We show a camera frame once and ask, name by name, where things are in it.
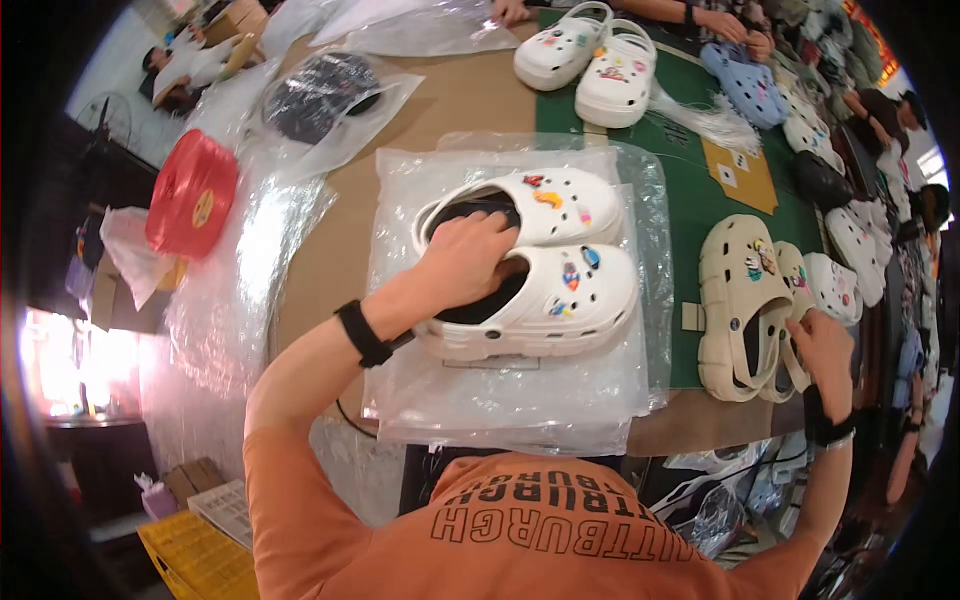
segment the black hair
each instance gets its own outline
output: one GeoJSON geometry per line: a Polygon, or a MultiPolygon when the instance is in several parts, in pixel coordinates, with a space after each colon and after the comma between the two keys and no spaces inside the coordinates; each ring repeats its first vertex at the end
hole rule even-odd
{"type": "Polygon", "coordinates": [[[925,200],[927,194],[933,196],[933,223],[926,223],[924,216],[924,227],[932,233],[950,217],[950,193],[940,183],[928,183],[920,188],[920,197],[925,200]]]}
{"type": "MultiPolygon", "coordinates": [[[[160,69],[152,65],[154,59],[154,50],[159,50],[156,46],[147,51],[147,54],[143,55],[143,70],[147,72],[151,77],[156,77],[160,73],[160,69]]],[[[172,50],[165,50],[166,55],[169,57],[173,54],[172,50]]]]}
{"type": "Polygon", "coordinates": [[[924,112],[923,105],[920,104],[920,98],[917,97],[917,92],[912,89],[908,89],[900,95],[900,103],[907,103],[910,105],[910,110],[913,111],[913,116],[917,117],[917,123],[924,129],[926,129],[926,113],[924,112]]]}

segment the green mat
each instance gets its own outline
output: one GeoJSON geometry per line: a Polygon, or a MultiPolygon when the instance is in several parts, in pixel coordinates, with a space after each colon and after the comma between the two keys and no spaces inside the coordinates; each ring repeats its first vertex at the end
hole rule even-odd
{"type": "MultiPolygon", "coordinates": [[[[540,12],[540,26],[559,18],[553,11],[540,12]]],[[[664,37],[650,32],[654,38],[664,37]]],[[[657,80],[676,101],[712,106],[717,80],[695,62],[660,50],[657,80]]],[[[537,131],[583,133],[583,121],[573,109],[575,84],[537,97],[537,131]]],[[[700,302],[697,266],[700,247],[718,221],[735,213],[755,214],[763,219],[774,241],[785,240],[801,252],[822,252],[823,244],[813,206],[794,193],[788,173],[793,151],[780,128],[764,132],[761,139],[770,177],[777,191],[778,207],[770,216],[727,198],[720,184],[710,177],[700,136],[655,113],[623,130],[608,130],[611,140],[639,146],[660,159],[666,177],[673,247],[674,313],[670,387],[702,388],[697,373],[697,347],[701,333],[681,329],[681,304],[700,302]]]]}

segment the hand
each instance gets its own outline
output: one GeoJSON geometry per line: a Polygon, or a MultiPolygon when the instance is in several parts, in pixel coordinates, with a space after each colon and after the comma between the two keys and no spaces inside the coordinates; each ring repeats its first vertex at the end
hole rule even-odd
{"type": "Polygon", "coordinates": [[[877,121],[875,117],[870,117],[870,125],[874,128],[876,139],[880,140],[884,148],[890,148],[890,133],[887,133],[887,131],[883,129],[883,126],[880,125],[880,122],[877,121]]]}
{"type": "Polygon", "coordinates": [[[518,21],[530,18],[530,11],[523,6],[523,0],[493,0],[490,18],[497,25],[510,27],[518,21]]]}
{"type": "Polygon", "coordinates": [[[834,425],[840,424],[852,409],[853,338],[839,322],[816,308],[806,311],[799,323],[787,319],[786,328],[797,343],[804,368],[820,388],[824,414],[834,425]]]}
{"type": "Polygon", "coordinates": [[[525,271],[528,266],[522,258],[501,262],[518,235],[518,228],[507,229],[502,212],[477,211],[442,223],[411,270],[430,316],[480,300],[495,292],[507,276],[525,271]]]}
{"type": "Polygon", "coordinates": [[[196,25],[194,25],[193,23],[187,23],[186,28],[190,30],[190,34],[193,36],[193,38],[199,41],[200,43],[204,43],[206,41],[206,35],[204,34],[204,32],[201,31],[201,29],[196,25]]]}
{"type": "Polygon", "coordinates": [[[773,52],[774,43],[770,37],[763,32],[751,31],[747,34],[747,51],[750,53],[750,58],[756,62],[764,62],[770,58],[770,53],[773,52]]]}
{"type": "Polygon", "coordinates": [[[739,44],[747,39],[747,28],[729,12],[697,9],[693,11],[693,22],[733,43],[739,44]]]}

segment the yellow plastic crate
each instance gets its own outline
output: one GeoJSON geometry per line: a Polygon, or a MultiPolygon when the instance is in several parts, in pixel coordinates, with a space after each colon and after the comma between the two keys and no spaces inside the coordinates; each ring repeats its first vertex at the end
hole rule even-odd
{"type": "Polygon", "coordinates": [[[136,533],[178,600],[259,600],[253,554],[190,511],[136,533]]]}

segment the red packing tape roll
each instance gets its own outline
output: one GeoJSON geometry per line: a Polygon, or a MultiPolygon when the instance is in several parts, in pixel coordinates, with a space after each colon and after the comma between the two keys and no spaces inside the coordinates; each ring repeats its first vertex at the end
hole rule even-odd
{"type": "Polygon", "coordinates": [[[237,161],[233,153],[190,130],[156,176],[147,216],[147,242],[155,252],[206,256],[220,237],[233,204],[237,161]]]}

